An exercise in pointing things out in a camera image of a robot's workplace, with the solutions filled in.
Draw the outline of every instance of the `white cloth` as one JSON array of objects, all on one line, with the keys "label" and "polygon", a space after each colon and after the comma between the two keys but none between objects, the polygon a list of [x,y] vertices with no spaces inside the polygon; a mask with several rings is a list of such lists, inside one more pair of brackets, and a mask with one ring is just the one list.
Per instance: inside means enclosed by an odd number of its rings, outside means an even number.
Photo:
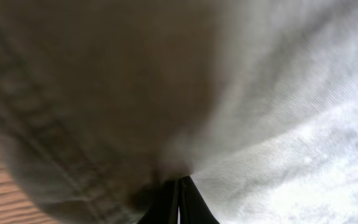
[{"label": "white cloth", "polygon": [[0,24],[112,183],[187,164],[222,224],[358,223],[358,0],[33,2]]}]

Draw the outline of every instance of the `black object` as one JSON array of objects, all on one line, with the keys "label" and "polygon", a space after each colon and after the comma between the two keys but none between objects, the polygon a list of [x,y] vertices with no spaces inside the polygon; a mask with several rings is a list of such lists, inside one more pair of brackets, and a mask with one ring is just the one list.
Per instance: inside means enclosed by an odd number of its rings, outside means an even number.
[{"label": "black object", "polygon": [[190,177],[169,181],[138,224],[219,224]]}]

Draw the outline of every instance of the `stitching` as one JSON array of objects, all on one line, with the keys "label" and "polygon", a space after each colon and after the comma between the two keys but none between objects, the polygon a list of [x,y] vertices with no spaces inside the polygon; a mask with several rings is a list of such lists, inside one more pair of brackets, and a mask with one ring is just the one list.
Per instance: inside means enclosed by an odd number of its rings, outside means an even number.
[{"label": "stitching", "polygon": [[[4,119],[0,115],[0,124],[1,124],[1,126],[4,129],[6,129],[6,131],[8,133],[10,133],[13,138],[17,139],[19,142],[21,142],[23,144],[24,147],[26,147],[26,148],[28,148],[30,150],[36,148],[36,147],[32,146],[32,144],[30,142],[26,141],[25,137],[21,136],[20,134],[17,134],[17,131],[15,131],[13,128],[11,128],[9,125],[7,125],[7,123],[8,123],[8,121],[6,119]],[[62,172],[63,173],[62,176],[64,176],[66,178],[66,180],[73,186],[74,194],[75,195],[81,195],[80,194],[80,187],[70,177],[69,173],[67,172],[67,168],[64,166],[64,163],[59,158],[57,158],[55,155],[53,155],[53,153],[49,153],[49,154],[45,155],[45,152],[42,153],[39,150],[34,150],[34,152],[36,154],[40,155],[43,159],[45,159],[49,163],[51,163],[51,165],[53,165],[58,171]],[[98,223],[97,222],[97,216],[94,214],[94,212],[92,212],[92,209],[89,208],[89,211],[92,214],[92,219],[94,220],[94,222]]]},{"label": "stitching", "polygon": [[[110,190],[110,187],[108,185],[108,183],[105,181],[104,175],[102,175],[102,173],[100,172],[98,166],[96,164],[94,164],[89,157],[86,155],[86,153],[84,152],[84,150],[81,148],[81,146],[79,146],[76,141],[75,138],[70,134],[70,132],[67,130],[67,127],[65,127],[65,125],[58,119],[56,118],[55,114],[53,114],[51,112],[51,106],[47,103],[47,100],[44,98],[44,96],[42,95],[42,93],[40,92],[39,86],[34,82],[33,79],[31,79],[31,73],[26,72],[25,69],[25,62],[22,60],[22,58],[17,55],[16,52],[14,52],[10,47],[9,44],[3,39],[2,34],[0,32],[0,44],[1,46],[4,48],[5,52],[8,53],[9,55],[18,58],[18,62],[17,65],[22,67],[22,69],[24,70],[24,72],[22,72],[22,75],[24,76],[24,78],[30,83],[30,86],[32,86],[32,89],[35,90],[35,96],[38,98],[39,102],[41,102],[44,107],[43,109],[48,113],[48,115],[53,119],[53,122],[55,123],[56,127],[58,129],[60,129],[61,132],[64,133],[65,137],[68,138],[71,142],[71,145],[74,146],[74,148],[76,149],[76,156],[79,156],[78,160],[79,161],[84,161],[88,167],[94,172],[94,176],[100,181],[101,186],[103,187],[105,194],[107,194],[107,196],[112,200],[112,201],[116,201],[114,195],[112,195],[112,192]],[[18,117],[18,112],[15,111],[11,106],[9,107],[10,111],[12,113],[14,113],[15,117]],[[122,206],[118,205],[118,209],[121,211],[121,215],[124,215],[124,218],[126,220],[130,220],[129,218],[129,214],[128,211],[123,208]]]},{"label": "stitching", "polygon": [[[1,39],[2,39],[2,38],[0,37],[0,45],[4,48],[5,53],[8,53],[10,56],[16,56],[15,53],[14,53],[14,52],[7,46],[7,44],[4,43]],[[41,97],[40,97],[40,93],[39,93],[38,91],[36,92],[36,96],[38,97],[38,100],[41,98]],[[18,112],[15,111],[15,109],[11,106],[9,100],[6,100],[6,97],[4,97],[4,94],[3,94],[3,92],[1,91],[1,89],[0,89],[0,100],[1,100],[2,102],[4,102],[4,105],[7,106],[7,109],[9,109],[9,111],[10,111],[12,114],[14,114],[15,117],[18,117]],[[41,98],[40,101],[45,104],[45,100],[44,100],[44,99]],[[53,122],[54,122],[55,125],[57,124],[59,128],[62,128],[62,124],[59,124],[59,121],[58,121],[57,119],[53,119]],[[24,124],[24,122],[22,122],[22,125],[25,126],[26,129],[31,130],[31,128],[29,127],[29,125]],[[18,139],[20,139],[20,140],[21,140],[22,142],[24,142],[26,145],[30,146],[30,144],[29,144],[27,141],[25,141],[22,136],[18,136],[17,134],[15,134],[15,131],[14,131],[13,129],[10,129],[9,127],[7,127],[7,128],[10,130],[10,132],[11,132],[14,136],[16,136]],[[33,137],[34,139],[36,139],[36,140],[39,140],[39,139],[38,139],[36,136],[34,136],[34,135],[30,135],[30,136],[32,136],[32,137]],[[41,145],[44,146],[45,149],[47,149],[47,147],[45,147],[45,143],[43,143],[43,142],[40,142],[40,143],[41,143]],[[43,154],[42,157],[44,157],[44,159],[46,159],[45,157],[47,157],[48,161],[50,161],[51,163],[55,164],[55,166],[57,166],[60,170],[63,171],[64,174],[66,174],[66,179],[68,179],[69,182],[71,183],[71,185],[75,188],[75,192],[80,192],[80,189],[85,189],[85,187],[82,187],[82,188],[81,188],[80,185],[79,185],[79,183],[78,183],[78,181],[74,181],[72,176],[70,177],[70,171],[69,171],[70,168],[68,168],[67,166],[65,166],[64,163],[63,163],[56,155],[53,155],[52,151],[48,151],[48,152],[49,152],[48,155],[45,155],[45,152],[42,153],[42,154]],[[88,162],[88,165],[91,166],[92,170],[93,170],[95,173],[97,173],[97,177],[99,177],[100,175],[98,174],[98,171],[96,171],[96,170],[94,169],[94,167],[92,166],[92,164],[91,164],[91,162],[88,160],[88,158],[85,158],[85,161]],[[98,212],[100,213],[100,216],[102,216],[102,212],[99,210],[99,208],[98,208],[96,205],[94,205],[94,209],[95,209],[95,210],[98,210]],[[97,218],[96,218],[97,215],[96,215],[94,212],[92,212],[92,209],[90,210],[90,212],[93,214],[93,218],[97,220]]]}]

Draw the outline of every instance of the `white fabric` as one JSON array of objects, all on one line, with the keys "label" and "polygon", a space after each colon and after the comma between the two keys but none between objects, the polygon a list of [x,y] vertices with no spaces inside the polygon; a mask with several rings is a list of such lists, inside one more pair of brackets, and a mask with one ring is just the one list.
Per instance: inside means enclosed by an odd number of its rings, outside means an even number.
[{"label": "white fabric", "polygon": [[358,0],[31,2],[0,22],[114,192],[187,163],[222,224],[358,223]]},{"label": "white fabric", "polygon": [[231,3],[201,148],[235,153],[193,175],[207,204],[221,223],[358,223],[358,1]]}]

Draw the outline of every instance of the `wrinkled fabric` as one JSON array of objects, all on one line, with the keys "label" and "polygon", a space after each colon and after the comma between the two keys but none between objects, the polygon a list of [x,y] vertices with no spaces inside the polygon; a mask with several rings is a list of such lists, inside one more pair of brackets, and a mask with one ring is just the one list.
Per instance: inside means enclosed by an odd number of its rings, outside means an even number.
[{"label": "wrinkled fabric", "polygon": [[66,223],[189,172],[221,223],[358,223],[358,1],[0,0],[0,145]]}]

